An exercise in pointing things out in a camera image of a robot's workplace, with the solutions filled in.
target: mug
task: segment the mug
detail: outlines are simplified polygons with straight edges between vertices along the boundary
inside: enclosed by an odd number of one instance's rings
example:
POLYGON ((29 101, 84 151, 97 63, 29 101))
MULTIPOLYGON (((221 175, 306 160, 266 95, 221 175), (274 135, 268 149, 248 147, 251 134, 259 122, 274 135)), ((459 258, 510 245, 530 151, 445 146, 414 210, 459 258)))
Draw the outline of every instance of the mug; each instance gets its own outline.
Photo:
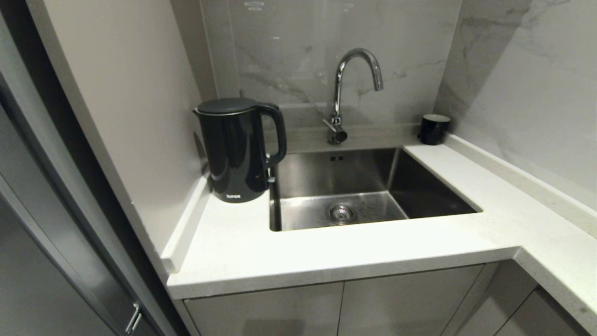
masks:
POLYGON ((425 145, 439 145, 444 141, 444 136, 450 118, 441 114, 426 114, 421 120, 421 133, 419 139, 425 145))

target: faucet spout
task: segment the faucet spout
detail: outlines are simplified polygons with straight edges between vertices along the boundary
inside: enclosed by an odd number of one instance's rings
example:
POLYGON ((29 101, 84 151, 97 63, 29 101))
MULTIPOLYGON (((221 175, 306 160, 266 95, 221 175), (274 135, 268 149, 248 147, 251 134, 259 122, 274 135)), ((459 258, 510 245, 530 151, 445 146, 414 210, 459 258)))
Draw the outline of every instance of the faucet spout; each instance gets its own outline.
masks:
POLYGON ((336 70, 336 85, 334 90, 334 110, 332 111, 332 115, 330 116, 330 121, 324 120, 326 125, 330 127, 330 136, 328 137, 329 143, 340 143, 346 140, 347 135, 346 132, 343 131, 340 137, 334 136, 338 133, 338 130, 341 130, 342 118, 340 116, 340 95, 342 93, 342 77, 344 76, 344 69, 346 69, 346 64, 348 61, 352 60, 353 58, 362 58, 367 62, 369 68, 371 69, 371 75, 373 76, 373 87, 375 91, 382 91, 383 90, 383 78, 381 77, 381 68, 379 67, 379 63, 373 54, 364 48, 355 48, 348 51, 342 58, 340 59, 340 63, 338 64, 338 68, 336 70))

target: sink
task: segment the sink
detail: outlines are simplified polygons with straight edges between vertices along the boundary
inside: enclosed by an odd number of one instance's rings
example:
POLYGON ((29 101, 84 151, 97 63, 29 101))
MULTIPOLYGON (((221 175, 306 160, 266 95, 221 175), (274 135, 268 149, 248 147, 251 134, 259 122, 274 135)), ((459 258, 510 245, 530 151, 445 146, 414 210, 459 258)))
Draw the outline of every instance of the sink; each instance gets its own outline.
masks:
POLYGON ((270 174, 272 231, 481 211, 400 148, 288 154, 270 174))

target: marble backsplash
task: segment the marble backsplash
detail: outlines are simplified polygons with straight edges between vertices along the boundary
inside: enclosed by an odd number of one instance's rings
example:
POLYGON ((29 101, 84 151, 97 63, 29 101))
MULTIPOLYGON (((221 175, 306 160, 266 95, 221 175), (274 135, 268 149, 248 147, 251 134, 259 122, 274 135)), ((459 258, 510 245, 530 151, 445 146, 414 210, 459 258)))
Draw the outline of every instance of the marble backsplash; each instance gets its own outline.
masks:
POLYGON ((597 1, 463 0, 435 111, 597 209, 597 1))
POLYGON ((218 97, 280 105, 288 128, 322 127, 338 60, 355 47, 378 59, 373 90, 362 60, 344 76, 344 124, 410 123, 430 113, 461 0, 201 0, 218 97))

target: countertop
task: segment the countertop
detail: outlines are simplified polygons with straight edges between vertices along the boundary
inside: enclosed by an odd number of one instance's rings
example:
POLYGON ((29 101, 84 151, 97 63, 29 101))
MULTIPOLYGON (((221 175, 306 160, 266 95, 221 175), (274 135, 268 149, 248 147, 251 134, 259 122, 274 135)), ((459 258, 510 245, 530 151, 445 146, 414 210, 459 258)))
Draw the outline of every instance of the countertop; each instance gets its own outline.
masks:
POLYGON ((210 196, 174 299, 206 297, 514 259, 597 334, 597 240, 445 146, 407 145, 419 162, 483 211, 273 232, 269 193, 230 204, 210 196))

